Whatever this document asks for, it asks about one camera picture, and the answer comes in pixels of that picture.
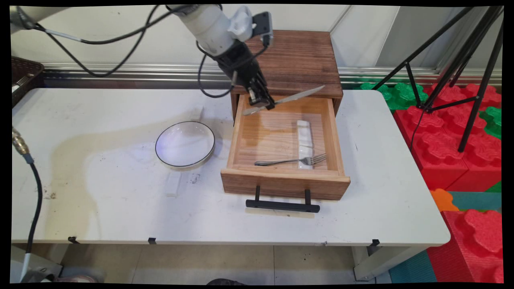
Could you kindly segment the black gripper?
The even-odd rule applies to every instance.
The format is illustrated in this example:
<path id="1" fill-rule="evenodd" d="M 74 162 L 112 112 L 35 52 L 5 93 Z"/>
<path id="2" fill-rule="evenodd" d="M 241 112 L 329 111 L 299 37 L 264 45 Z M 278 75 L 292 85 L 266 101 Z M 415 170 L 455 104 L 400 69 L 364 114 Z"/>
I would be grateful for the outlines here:
<path id="1" fill-rule="evenodd" d="M 258 53 L 253 54 L 246 43 L 235 40 L 233 44 L 220 55 L 215 55 L 218 66 L 232 79 L 237 73 L 235 85 L 242 86 L 249 93 L 249 104 L 252 109 L 258 110 L 275 108 L 275 101 L 269 94 L 267 83 L 259 67 L 257 57 L 267 50 L 264 45 Z"/>

